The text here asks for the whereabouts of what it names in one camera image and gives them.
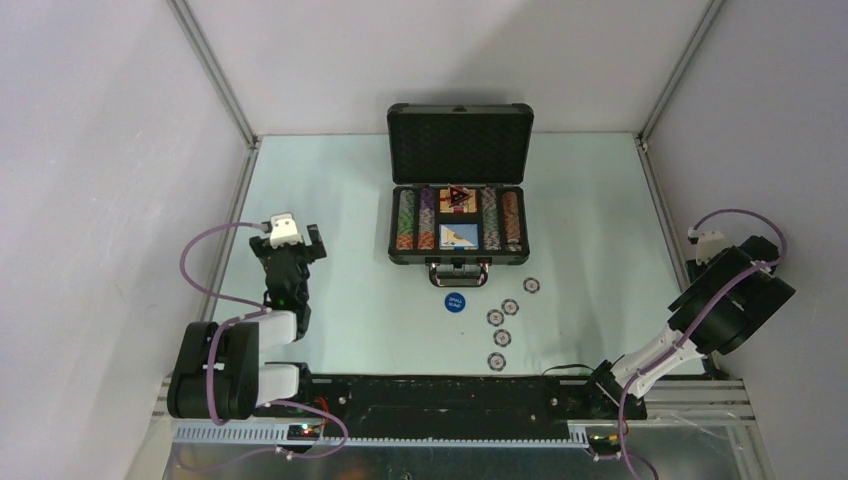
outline black and white poker chip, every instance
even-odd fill
[[[507,315],[515,315],[518,313],[518,302],[511,298],[507,298],[504,300],[504,303],[501,304],[501,310],[503,310]]]
[[[524,290],[530,293],[536,293],[539,291],[539,281],[533,277],[527,277],[524,279]]]
[[[489,310],[489,313],[486,314],[486,321],[489,322],[489,325],[493,327],[500,327],[503,325],[503,312],[498,309]]]
[[[500,372],[506,368],[506,358],[498,352],[489,355],[488,363],[489,368],[496,372]]]
[[[492,338],[495,339],[495,345],[499,347],[505,347],[512,343],[512,335],[502,328],[495,331],[495,335]]]

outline floor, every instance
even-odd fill
[[[653,338],[678,295],[671,260],[630,134],[535,134],[525,193],[530,259],[496,266],[482,288],[458,289],[445,307],[423,266],[389,261],[391,160],[384,135],[262,139],[242,220],[292,212],[318,224],[328,257],[313,264],[312,321],[299,342],[265,361],[308,363],[320,373],[527,375],[572,362],[597,365]],[[240,231],[222,292],[259,299],[264,276]],[[526,277],[541,290],[523,289]],[[519,304],[494,344],[489,310]],[[219,303],[216,321],[244,313]],[[487,358],[500,352],[495,373]],[[701,373],[697,362],[675,373]]]

